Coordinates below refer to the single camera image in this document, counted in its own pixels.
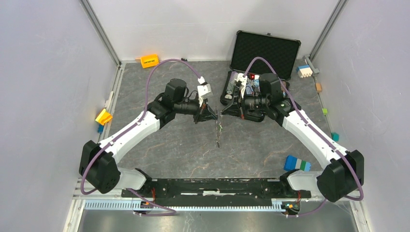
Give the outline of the metal keyring with tags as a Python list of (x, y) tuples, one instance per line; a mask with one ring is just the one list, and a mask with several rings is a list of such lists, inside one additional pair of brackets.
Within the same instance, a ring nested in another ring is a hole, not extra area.
[(222, 132), (222, 122), (221, 122), (220, 111), (216, 109), (215, 113), (216, 113), (216, 119), (215, 119), (216, 143), (217, 143), (217, 148), (220, 148), (220, 136)]

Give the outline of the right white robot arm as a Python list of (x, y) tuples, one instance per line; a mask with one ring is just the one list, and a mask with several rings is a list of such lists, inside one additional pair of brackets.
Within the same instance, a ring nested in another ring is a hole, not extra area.
[(292, 197), (299, 190), (318, 192), (333, 203), (341, 198), (362, 200), (365, 167), (362, 153), (349, 151), (316, 126), (291, 96), (287, 83), (275, 73), (260, 75), (258, 82), (259, 91), (249, 95), (244, 73), (228, 78), (227, 93), (231, 97), (222, 114), (255, 122), (268, 116), (295, 136), (322, 168), (317, 172), (307, 172), (301, 167), (291, 169), (282, 176), (280, 193)]

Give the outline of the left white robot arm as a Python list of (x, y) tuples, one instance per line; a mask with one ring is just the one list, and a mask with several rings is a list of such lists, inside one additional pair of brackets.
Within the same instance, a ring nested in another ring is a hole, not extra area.
[(209, 83), (202, 82), (197, 86), (194, 99), (189, 99), (187, 92), (185, 81), (171, 79), (164, 92), (148, 103), (128, 125), (97, 143), (86, 142), (79, 167), (81, 193), (88, 195), (98, 191), (106, 194), (118, 187), (133, 189), (140, 197), (148, 196), (152, 184), (147, 181), (147, 176), (138, 169), (119, 168), (118, 164), (133, 147), (162, 129), (177, 114), (191, 115), (194, 123), (217, 119), (207, 100), (213, 95)]

